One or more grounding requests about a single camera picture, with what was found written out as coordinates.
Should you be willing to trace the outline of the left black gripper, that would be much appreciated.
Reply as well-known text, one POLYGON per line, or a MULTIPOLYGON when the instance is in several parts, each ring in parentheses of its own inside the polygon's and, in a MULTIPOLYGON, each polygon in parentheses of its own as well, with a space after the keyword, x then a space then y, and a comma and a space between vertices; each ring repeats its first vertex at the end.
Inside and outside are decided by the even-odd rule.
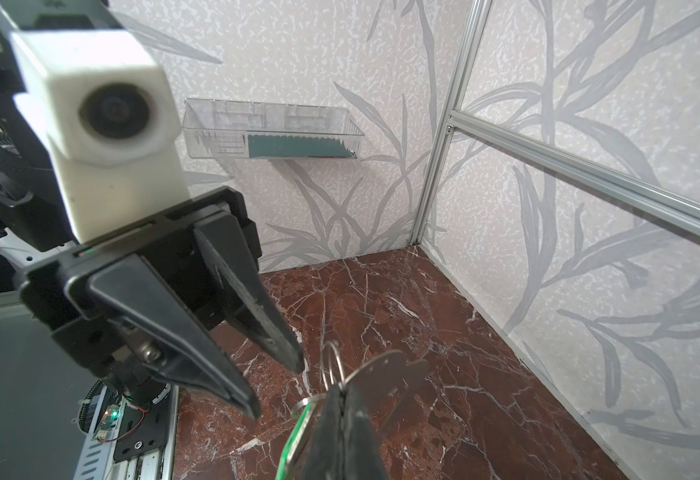
POLYGON ((243 195, 223 187, 29 267, 17 287, 96 377, 205 390, 257 419, 253 388, 210 332, 228 321, 304 371, 302 347, 261 282, 260 254, 243 195))

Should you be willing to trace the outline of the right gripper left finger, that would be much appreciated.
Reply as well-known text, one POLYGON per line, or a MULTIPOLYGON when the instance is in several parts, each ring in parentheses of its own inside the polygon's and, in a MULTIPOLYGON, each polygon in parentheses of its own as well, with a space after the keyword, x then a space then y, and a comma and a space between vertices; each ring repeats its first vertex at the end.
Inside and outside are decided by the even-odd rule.
POLYGON ((344 394, 334 385, 326 395, 321 414, 313 430, 299 479, 334 479, 343 475, 344 394))

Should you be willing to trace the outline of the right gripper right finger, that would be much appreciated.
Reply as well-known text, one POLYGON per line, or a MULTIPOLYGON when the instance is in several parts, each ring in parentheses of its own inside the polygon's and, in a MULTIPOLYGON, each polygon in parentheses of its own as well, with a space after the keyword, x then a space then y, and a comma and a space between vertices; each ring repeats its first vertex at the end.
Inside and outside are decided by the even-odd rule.
POLYGON ((389 478, 363 394, 358 388, 350 386, 345 393, 342 416, 342 478, 389 478))

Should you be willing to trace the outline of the key with green tag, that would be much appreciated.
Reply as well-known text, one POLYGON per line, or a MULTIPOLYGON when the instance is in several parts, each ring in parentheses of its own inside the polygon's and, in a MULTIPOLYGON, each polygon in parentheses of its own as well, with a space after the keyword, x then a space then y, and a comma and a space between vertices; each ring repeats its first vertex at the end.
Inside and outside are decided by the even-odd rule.
POLYGON ((325 342, 321 347, 320 373, 324 392, 300 400, 291 409, 296 423, 282 450, 276 473, 277 480, 297 477, 297 471, 312 439, 321 403, 333 385, 340 388, 344 386, 346 375, 336 340, 325 342))

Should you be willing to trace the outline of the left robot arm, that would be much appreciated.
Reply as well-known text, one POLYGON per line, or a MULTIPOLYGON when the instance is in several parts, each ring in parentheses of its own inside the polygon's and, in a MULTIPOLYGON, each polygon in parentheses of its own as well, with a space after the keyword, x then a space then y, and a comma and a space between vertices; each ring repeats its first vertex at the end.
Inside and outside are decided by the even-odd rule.
POLYGON ((242 194, 191 196, 165 71, 108 2, 0 1, 0 128, 0 230, 37 251, 14 284, 77 364, 140 407, 177 385, 250 418, 214 327, 304 370, 242 194))

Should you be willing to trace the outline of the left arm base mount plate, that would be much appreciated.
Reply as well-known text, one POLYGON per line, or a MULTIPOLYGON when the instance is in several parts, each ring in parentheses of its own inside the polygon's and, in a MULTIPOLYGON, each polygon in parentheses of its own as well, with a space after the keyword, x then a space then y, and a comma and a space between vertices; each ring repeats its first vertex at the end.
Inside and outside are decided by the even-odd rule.
POLYGON ((159 401, 146 408, 145 413, 129 404, 124 405, 118 441, 113 451, 113 460, 116 463, 166 446, 171 419, 171 400, 171 389, 167 388, 159 401))

